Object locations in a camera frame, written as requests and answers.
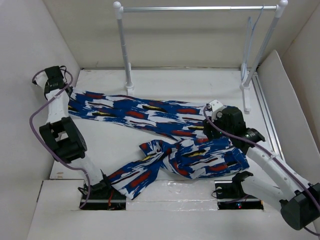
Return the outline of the blue patterned trousers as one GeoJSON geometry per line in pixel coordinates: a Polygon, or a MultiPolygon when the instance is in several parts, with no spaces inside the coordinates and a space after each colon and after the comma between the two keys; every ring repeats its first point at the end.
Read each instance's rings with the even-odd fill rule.
{"type": "Polygon", "coordinates": [[[206,137],[204,107],[202,103],[106,95],[76,88],[68,103],[69,113],[76,117],[171,139],[142,143],[143,159],[109,175],[110,184],[131,200],[156,180],[161,169],[193,180],[230,176],[249,167],[245,154],[227,137],[206,137]]]}

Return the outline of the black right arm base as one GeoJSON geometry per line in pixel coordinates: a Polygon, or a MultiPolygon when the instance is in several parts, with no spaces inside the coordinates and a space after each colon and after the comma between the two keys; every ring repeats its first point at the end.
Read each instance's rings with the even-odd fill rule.
{"type": "Polygon", "coordinates": [[[264,210],[263,202],[244,192],[241,183],[253,174],[244,171],[237,173],[231,180],[214,182],[211,196],[217,200],[218,210],[264,210]]]}

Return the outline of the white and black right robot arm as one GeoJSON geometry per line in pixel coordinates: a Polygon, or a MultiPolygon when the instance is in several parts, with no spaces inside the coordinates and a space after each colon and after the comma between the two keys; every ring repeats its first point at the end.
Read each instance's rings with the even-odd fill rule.
{"type": "Polygon", "coordinates": [[[217,100],[204,109],[204,134],[209,140],[226,136],[234,147],[253,160],[275,183],[267,184],[253,173],[236,174],[231,191],[237,197],[254,196],[280,212],[284,221],[294,230],[307,230],[320,217],[320,184],[311,183],[278,155],[259,145],[265,137],[256,129],[248,128],[242,111],[225,106],[217,100]]]}

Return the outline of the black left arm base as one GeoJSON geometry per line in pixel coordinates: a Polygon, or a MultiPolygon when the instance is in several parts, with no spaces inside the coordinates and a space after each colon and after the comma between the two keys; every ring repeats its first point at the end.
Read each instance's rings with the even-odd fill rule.
{"type": "Polygon", "coordinates": [[[113,187],[110,189],[103,188],[99,190],[94,190],[91,188],[90,196],[87,202],[87,185],[85,184],[83,187],[78,187],[77,189],[82,195],[79,204],[81,210],[122,211],[126,209],[127,198],[113,187]]]}

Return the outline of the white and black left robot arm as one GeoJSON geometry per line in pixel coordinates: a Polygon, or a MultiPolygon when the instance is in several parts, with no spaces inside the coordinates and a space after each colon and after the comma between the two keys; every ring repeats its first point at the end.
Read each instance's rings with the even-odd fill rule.
{"type": "Polygon", "coordinates": [[[73,76],[65,66],[51,66],[39,71],[32,83],[43,90],[47,103],[46,123],[39,127],[44,147],[53,158],[73,171],[81,171],[86,180],[83,191],[107,198],[112,187],[107,176],[86,156],[87,144],[69,115],[68,105],[72,93],[73,76]]]}

